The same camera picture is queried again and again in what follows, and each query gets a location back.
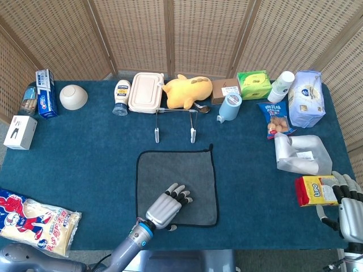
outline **white bowl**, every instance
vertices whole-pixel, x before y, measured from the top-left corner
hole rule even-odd
[[[71,84],[61,90],[59,97],[63,107],[74,111],[85,105],[88,94],[82,87]]]

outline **woven room divider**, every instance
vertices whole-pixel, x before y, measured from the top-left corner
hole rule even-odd
[[[275,79],[317,69],[361,173],[362,15],[362,0],[1,1],[0,119],[17,112],[37,69],[56,80],[119,70],[231,78],[261,69]]]

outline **yellow snack box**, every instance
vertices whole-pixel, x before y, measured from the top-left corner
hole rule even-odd
[[[295,180],[296,195],[300,207],[315,205],[338,205],[333,189],[324,184],[334,176],[303,176]]]

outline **white bottle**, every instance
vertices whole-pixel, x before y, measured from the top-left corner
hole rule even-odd
[[[290,71],[284,71],[281,75],[271,84],[272,89],[268,95],[268,101],[278,103],[288,94],[288,90],[295,80],[295,75]]]
[[[115,107],[112,113],[115,115],[127,115],[127,103],[129,101],[131,84],[127,80],[120,80],[115,87]]]

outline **snack bag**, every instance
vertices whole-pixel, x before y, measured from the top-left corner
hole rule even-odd
[[[284,101],[278,103],[263,102],[258,103],[258,106],[265,115],[267,122],[267,139],[273,139],[278,132],[289,135],[295,131],[289,125]]]
[[[0,189],[0,236],[67,257],[81,213]]]
[[[299,71],[289,90],[291,124],[303,128],[313,127],[325,115],[322,91],[322,73]]]

